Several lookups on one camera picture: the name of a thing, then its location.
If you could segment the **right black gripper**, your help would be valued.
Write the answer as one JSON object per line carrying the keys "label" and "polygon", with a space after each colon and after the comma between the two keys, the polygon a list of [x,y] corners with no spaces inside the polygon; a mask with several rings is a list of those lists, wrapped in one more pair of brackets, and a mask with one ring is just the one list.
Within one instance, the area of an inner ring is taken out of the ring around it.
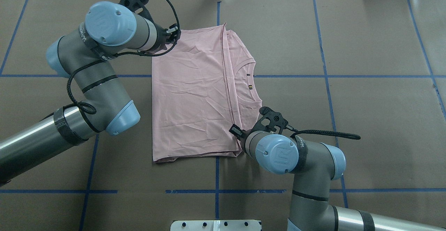
{"label": "right black gripper", "polygon": [[236,124],[233,124],[229,132],[236,138],[241,138],[239,143],[241,150],[247,155],[254,155],[258,144],[260,131],[244,131]]}

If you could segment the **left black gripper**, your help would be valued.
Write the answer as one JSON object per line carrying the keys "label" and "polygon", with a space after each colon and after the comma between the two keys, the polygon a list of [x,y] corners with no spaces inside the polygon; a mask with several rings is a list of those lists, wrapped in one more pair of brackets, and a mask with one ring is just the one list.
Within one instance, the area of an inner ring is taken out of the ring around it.
{"label": "left black gripper", "polygon": [[155,52],[165,51],[168,44],[176,45],[180,39],[180,26],[171,25],[169,28],[155,24],[157,30],[157,39],[155,41]]}

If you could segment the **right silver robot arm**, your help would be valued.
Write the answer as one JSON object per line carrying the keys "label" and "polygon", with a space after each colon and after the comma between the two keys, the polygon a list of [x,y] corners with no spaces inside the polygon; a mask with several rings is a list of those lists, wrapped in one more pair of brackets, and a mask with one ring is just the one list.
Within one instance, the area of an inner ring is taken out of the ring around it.
{"label": "right silver robot arm", "polygon": [[430,226],[329,203],[331,182],[346,169],[344,153],[325,143],[305,141],[261,130],[242,130],[232,125],[229,132],[242,150],[263,169],[274,174],[293,174],[288,231],[444,231]]}

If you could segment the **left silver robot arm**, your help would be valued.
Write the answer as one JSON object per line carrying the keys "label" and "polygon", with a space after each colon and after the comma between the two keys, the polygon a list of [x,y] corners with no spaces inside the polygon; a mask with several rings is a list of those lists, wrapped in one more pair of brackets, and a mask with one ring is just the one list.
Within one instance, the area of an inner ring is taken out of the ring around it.
{"label": "left silver robot arm", "polygon": [[47,62],[67,78],[71,104],[1,142],[2,186],[97,133],[116,136],[139,123],[140,113],[110,61],[168,53],[166,45],[174,47],[180,37],[177,12],[172,12],[175,23],[163,28],[144,3],[99,1],[77,29],[48,47]]}

